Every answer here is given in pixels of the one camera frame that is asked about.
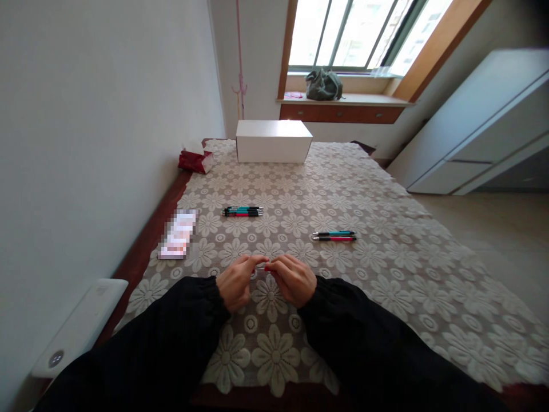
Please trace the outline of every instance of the bundle of pens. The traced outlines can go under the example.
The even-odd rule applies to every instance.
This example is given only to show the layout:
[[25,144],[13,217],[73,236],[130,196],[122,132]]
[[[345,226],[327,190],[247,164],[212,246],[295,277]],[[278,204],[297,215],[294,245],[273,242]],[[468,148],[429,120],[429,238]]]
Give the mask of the bundle of pens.
[[354,241],[356,240],[355,233],[353,231],[341,231],[341,232],[315,232],[313,233],[313,240],[331,240],[331,241]]
[[261,216],[263,214],[263,208],[257,206],[229,206],[221,212],[223,216],[229,217],[241,217],[241,216]]

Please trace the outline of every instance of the floor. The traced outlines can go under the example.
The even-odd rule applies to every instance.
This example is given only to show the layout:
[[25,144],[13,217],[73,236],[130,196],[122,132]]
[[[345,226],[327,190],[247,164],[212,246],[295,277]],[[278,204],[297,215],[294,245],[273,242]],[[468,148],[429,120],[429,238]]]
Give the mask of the floor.
[[549,324],[549,194],[413,196]]

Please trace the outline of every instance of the lace bedspread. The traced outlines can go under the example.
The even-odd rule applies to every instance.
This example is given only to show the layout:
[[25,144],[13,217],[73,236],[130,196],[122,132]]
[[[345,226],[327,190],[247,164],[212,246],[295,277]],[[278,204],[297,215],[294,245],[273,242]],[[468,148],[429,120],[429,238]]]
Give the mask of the lace bedspread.
[[[216,276],[244,253],[291,253],[315,274],[361,288],[477,381],[497,391],[549,382],[547,327],[358,145],[314,142],[304,164],[239,164],[233,140],[210,140],[206,149],[216,165],[193,174],[178,202],[200,209],[193,253],[158,260],[153,251],[118,328],[183,276]],[[222,217],[228,205],[265,213]],[[311,240],[337,229],[358,232],[358,241]],[[249,305],[222,329],[203,382],[223,393],[269,385],[277,397],[286,382],[317,382],[337,394],[337,378],[274,278],[259,269],[250,290]]]

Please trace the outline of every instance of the green bag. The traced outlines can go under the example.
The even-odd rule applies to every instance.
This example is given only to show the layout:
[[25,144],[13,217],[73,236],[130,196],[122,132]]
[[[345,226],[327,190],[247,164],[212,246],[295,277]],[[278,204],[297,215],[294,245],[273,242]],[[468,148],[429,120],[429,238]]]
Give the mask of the green bag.
[[312,100],[339,100],[343,94],[343,83],[333,71],[320,69],[312,71],[305,77],[307,98]]

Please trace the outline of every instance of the black jacket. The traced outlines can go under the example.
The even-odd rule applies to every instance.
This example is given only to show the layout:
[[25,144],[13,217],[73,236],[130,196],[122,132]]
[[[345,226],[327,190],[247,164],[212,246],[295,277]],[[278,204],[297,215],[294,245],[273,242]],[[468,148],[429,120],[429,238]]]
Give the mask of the black jacket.
[[[309,344],[361,409],[506,409],[360,289],[341,279],[317,279],[315,294],[298,312]],[[182,410],[229,316],[215,278],[183,278],[67,366],[35,412]]]

